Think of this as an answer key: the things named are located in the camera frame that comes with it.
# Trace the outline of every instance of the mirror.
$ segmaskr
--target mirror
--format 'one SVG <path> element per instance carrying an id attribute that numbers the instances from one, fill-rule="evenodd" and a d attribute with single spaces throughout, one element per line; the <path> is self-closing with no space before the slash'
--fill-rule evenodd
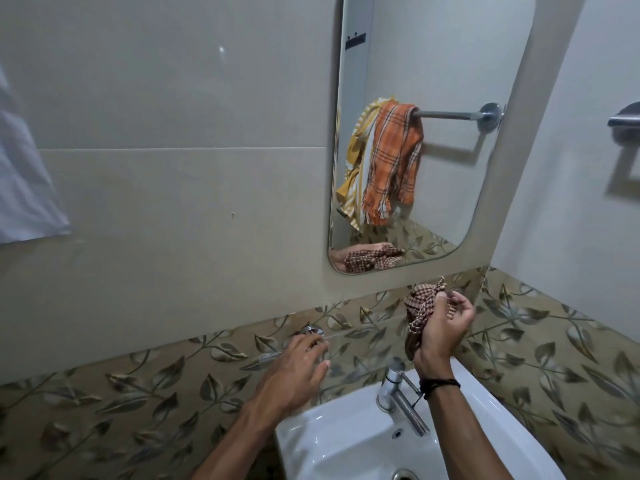
<path id="1" fill-rule="evenodd" d="M 468 233 L 535 0 L 344 0 L 329 259 L 437 259 Z"/>

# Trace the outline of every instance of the reflected cloth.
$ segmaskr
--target reflected cloth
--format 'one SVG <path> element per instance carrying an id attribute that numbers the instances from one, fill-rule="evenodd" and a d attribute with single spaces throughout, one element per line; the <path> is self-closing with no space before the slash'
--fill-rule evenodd
<path id="1" fill-rule="evenodd" d="M 441 276 L 434 285 L 418 285 L 414 286 L 411 293 L 404 298 L 404 306 L 406 306 L 406 321 L 408 332 L 404 339 L 404 352 L 407 359 L 413 361 L 416 350 L 420 348 L 422 343 L 422 330 L 427 325 L 427 320 L 431 318 L 435 310 L 436 294 L 439 291 L 447 293 L 447 317 L 453 318 L 453 314 L 458 307 L 458 299 L 453 295 L 451 290 L 447 290 L 447 284 L 444 277 Z"/>
<path id="2" fill-rule="evenodd" d="M 362 202 L 367 224 L 387 223 L 392 213 L 391 199 L 406 205 L 413 203 L 424 138 L 422 120 L 412 118 L 417 109 L 413 104 L 393 100 L 380 108 Z"/>
<path id="3" fill-rule="evenodd" d="M 376 99 L 360 115 L 347 148 L 344 183 L 335 192 L 342 213 L 347 216 L 349 224 L 356 230 L 360 230 L 360 223 L 364 221 L 361 217 L 361 209 L 366 182 L 363 183 L 363 180 L 369 174 L 368 168 L 363 167 L 364 152 L 370 146 L 369 136 L 380 107 L 389 101 L 391 101 L 389 98 Z"/>
<path id="4" fill-rule="evenodd" d="M 347 273 L 365 273 L 372 269 L 389 269 L 402 261 L 402 249 L 387 243 L 376 251 L 352 251 L 344 259 Z"/>

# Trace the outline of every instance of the white wall tile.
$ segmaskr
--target white wall tile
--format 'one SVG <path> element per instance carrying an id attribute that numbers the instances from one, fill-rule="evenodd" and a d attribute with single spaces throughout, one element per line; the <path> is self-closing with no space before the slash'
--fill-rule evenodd
<path id="1" fill-rule="evenodd" d="M 337 0 L 0 0 L 41 148 L 324 146 Z"/>

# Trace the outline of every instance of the orange checkered towel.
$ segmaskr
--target orange checkered towel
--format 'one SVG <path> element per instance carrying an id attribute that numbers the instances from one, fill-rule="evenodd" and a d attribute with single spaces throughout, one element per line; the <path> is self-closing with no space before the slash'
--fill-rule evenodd
<path id="1" fill-rule="evenodd" d="M 391 100 L 380 108 L 371 151 L 371 165 L 362 209 L 365 222 L 384 225 L 392 213 L 391 199 L 413 203 L 420 163 L 422 120 L 412 118 L 418 108 Z"/>

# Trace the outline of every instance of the towel rail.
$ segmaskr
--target towel rail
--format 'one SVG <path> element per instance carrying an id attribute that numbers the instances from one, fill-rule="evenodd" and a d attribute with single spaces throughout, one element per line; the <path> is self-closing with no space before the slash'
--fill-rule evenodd
<path id="1" fill-rule="evenodd" d="M 491 133 L 498 128 L 504 115 L 500 104 L 488 102 L 478 112 L 450 112 L 450 111 L 416 111 L 418 118 L 435 118 L 437 120 L 477 121 L 480 133 Z"/>

